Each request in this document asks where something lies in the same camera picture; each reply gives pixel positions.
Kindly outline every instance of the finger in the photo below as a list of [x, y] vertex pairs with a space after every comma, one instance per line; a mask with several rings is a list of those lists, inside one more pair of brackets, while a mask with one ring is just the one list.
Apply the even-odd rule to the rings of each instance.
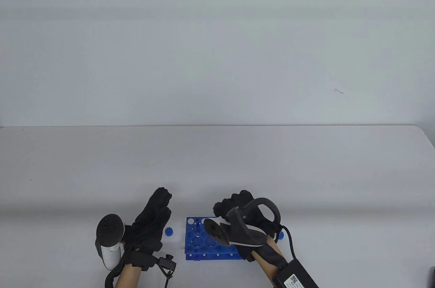
[[171, 199], [172, 194], [164, 187], [159, 187], [155, 190], [153, 195], [151, 195], [148, 204], [150, 206], [158, 205], [160, 207], [168, 206], [169, 200]]
[[251, 252], [253, 250], [252, 247], [236, 245], [236, 248], [237, 248], [237, 252], [239, 253], [242, 259], [252, 262], [251, 259], [253, 259], [253, 257], [250, 257]]
[[146, 246], [152, 249], [155, 252], [158, 252], [162, 249], [162, 242], [156, 238], [151, 238], [146, 242]]
[[248, 261], [248, 262], [254, 262], [255, 261], [255, 258], [252, 256], [252, 254], [249, 254], [247, 257], [246, 257], [246, 260]]
[[231, 200], [233, 201], [234, 206], [245, 206], [247, 202], [240, 196], [239, 194], [231, 195]]
[[168, 223], [171, 214], [172, 212], [169, 207], [164, 207], [159, 211], [157, 219], [162, 224], [163, 227], [166, 226], [166, 224]]
[[268, 234], [272, 238], [278, 231], [278, 227], [276, 226], [276, 224], [264, 217], [262, 219], [258, 219], [255, 223], [255, 226], [261, 228], [266, 234]]
[[224, 198], [222, 200], [222, 212], [227, 215], [228, 211], [230, 211], [233, 207], [235, 207], [234, 202], [230, 198]]
[[168, 190], [163, 187], [157, 188], [148, 199], [143, 211], [136, 217], [135, 222], [151, 222], [155, 219], [155, 210], [158, 209], [159, 200], [166, 195]]
[[213, 206], [213, 213], [216, 217], [222, 216], [222, 203], [221, 202], [217, 202]]
[[241, 200], [245, 203], [244, 205], [248, 204], [254, 199], [252, 194], [247, 190], [241, 190], [239, 195]]

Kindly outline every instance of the human arm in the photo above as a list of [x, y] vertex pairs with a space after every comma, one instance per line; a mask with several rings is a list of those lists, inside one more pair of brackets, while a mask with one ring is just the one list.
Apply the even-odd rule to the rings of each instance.
[[125, 265], [115, 288], [136, 288], [141, 271], [142, 269], [139, 267], [134, 267], [131, 264]]
[[[213, 207], [213, 212], [216, 217], [222, 217], [225, 221], [230, 222], [230, 211], [234, 214], [234, 208], [245, 207], [247, 204], [254, 200], [252, 194], [247, 190], [242, 190], [240, 193], [231, 195], [230, 198], [225, 198], [222, 202], [217, 202]], [[249, 212], [246, 209], [243, 211], [243, 221], [246, 225], [256, 227], [263, 231], [267, 235], [267, 243], [261, 246], [249, 245], [249, 244], [235, 244], [238, 254], [242, 259], [249, 262], [257, 261], [260, 267], [263, 269], [269, 280], [275, 277], [280, 269], [283, 269], [287, 265], [287, 261], [282, 255], [281, 251], [276, 246], [276, 243], [272, 237], [277, 237], [281, 229], [283, 228], [279, 220], [277, 222], [270, 221], [264, 217], [258, 206], [250, 206]]]
[[[271, 246], [277, 253], [282, 255], [281, 251], [279, 250], [278, 246], [276, 245], [272, 237], [269, 236], [267, 238], [267, 244]], [[251, 254], [254, 257], [254, 259], [257, 261], [257, 263], [260, 265], [261, 269], [264, 271], [267, 278], [269, 278], [270, 282], [272, 282], [272, 278], [278, 274], [279, 269], [276, 266], [267, 263], [265, 260], [263, 260], [263, 258], [260, 255], [258, 255], [257, 252], [252, 251]]]

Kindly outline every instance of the blue plastic cap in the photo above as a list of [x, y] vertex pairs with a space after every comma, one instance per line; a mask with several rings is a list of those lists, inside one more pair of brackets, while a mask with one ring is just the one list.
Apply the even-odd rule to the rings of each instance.
[[171, 227], [168, 227], [168, 228], [165, 229], [164, 233], [165, 233], [166, 236], [169, 237], [169, 236], [173, 235], [174, 231], [172, 230]]

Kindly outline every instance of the label sticker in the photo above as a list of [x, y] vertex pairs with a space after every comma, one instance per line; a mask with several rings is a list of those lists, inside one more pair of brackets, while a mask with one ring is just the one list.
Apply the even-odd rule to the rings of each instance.
[[299, 281], [298, 277], [292, 274], [286, 281], [284, 281], [284, 285], [287, 288], [305, 288]]

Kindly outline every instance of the white wall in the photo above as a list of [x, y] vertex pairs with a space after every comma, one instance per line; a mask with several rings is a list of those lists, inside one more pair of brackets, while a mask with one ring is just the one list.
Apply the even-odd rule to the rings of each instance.
[[0, 0], [0, 67], [3, 126], [413, 123], [435, 141], [435, 0]]

